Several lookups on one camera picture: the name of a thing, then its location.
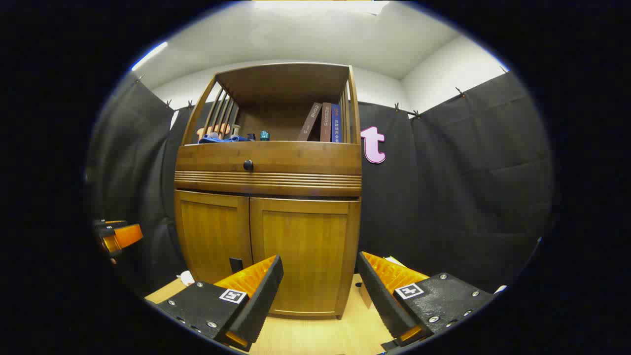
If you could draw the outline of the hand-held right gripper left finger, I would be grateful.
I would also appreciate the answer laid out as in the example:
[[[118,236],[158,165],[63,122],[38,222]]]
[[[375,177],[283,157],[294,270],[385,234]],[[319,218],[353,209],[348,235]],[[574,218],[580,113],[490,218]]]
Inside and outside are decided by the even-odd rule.
[[[247,352],[261,334],[283,275],[281,256],[273,255],[223,278],[181,274],[150,293],[148,302],[198,336]]]

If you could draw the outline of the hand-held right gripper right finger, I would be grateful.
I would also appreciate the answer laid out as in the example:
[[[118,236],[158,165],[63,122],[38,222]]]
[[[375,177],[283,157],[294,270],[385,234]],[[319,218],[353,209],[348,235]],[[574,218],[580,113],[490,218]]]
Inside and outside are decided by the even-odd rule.
[[[359,252],[363,285],[397,347],[437,337],[495,299],[449,273],[426,276],[383,257]]]

